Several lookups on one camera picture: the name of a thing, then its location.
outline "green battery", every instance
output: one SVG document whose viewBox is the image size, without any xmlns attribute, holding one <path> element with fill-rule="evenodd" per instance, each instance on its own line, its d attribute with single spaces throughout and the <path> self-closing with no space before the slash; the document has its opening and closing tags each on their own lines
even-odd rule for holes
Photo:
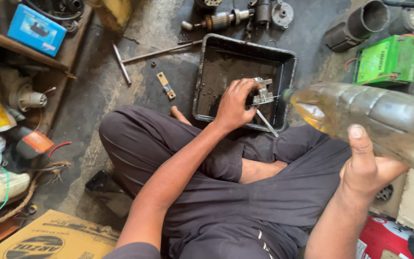
<svg viewBox="0 0 414 259">
<path fill-rule="evenodd" d="M 386 87 L 413 81 L 414 37 L 394 35 L 357 51 L 353 84 Z"/>
</svg>

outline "dark pants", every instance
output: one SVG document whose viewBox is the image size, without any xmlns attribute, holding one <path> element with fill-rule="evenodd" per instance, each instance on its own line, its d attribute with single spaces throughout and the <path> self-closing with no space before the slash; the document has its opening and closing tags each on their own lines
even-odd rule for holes
<svg viewBox="0 0 414 259">
<path fill-rule="evenodd" d="M 200 132 L 167 115 L 131 105 L 107 114 L 99 130 L 118 178 L 134 194 Z M 279 138 L 263 132 L 237 141 L 223 139 L 167 212 L 163 232 L 180 237 L 200 222 L 237 214 L 288 226 L 313 226 L 350 156 L 347 143 L 309 125 L 289 128 Z M 274 177 L 240 184 L 242 158 L 279 160 L 288 166 Z"/>
</svg>

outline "foot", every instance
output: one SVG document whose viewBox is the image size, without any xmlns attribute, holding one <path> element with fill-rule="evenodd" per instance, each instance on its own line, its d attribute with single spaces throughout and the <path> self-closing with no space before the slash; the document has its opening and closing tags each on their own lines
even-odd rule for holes
<svg viewBox="0 0 414 259">
<path fill-rule="evenodd" d="M 242 158 L 242 175 L 239 183 L 251 183 L 273 177 L 287 165 L 282 161 L 264 163 Z"/>
<path fill-rule="evenodd" d="M 176 106 L 172 106 L 170 108 L 169 116 L 192 126 L 192 124 L 183 116 L 183 114 L 181 114 Z"/>
</svg>

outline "black tray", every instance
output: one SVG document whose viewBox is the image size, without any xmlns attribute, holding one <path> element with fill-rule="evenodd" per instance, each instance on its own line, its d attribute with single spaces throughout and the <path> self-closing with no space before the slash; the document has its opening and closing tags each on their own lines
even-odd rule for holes
<svg viewBox="0 0 414 259">
<path fill-rule="evenodd" d="M 273 91 L 274 96 L 281 95 L 284 89 L 292 88 L 297 62 L 293 51 L 207 34 L 202 42 L 193 103 L 194 117 L 201 121 L 213 121 L 221 95 L 236 79 L 272 79 L 273 84 L 268 86 L 268 90 Z M 277 101 L 260 107 L 278 133 L 288 127 L 286 105 L 282 98 L 277 98 Z M 244 127 L 269 131 L 264 124 L 248 123 Z"/>
</svg>

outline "plastic bottle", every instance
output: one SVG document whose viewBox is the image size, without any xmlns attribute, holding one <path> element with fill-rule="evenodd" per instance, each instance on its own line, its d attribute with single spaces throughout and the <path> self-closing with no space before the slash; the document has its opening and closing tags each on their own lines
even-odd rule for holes
<svg viewBox="0 0 414 259">
<path fill-rule="evenodd" d="M 282 95 L 316 129 L 348 142 L 347 128 L 365 127 L 374 153 L 414 169 L 414 96 L 382 88 L 322 82 Z"/>
</svg>

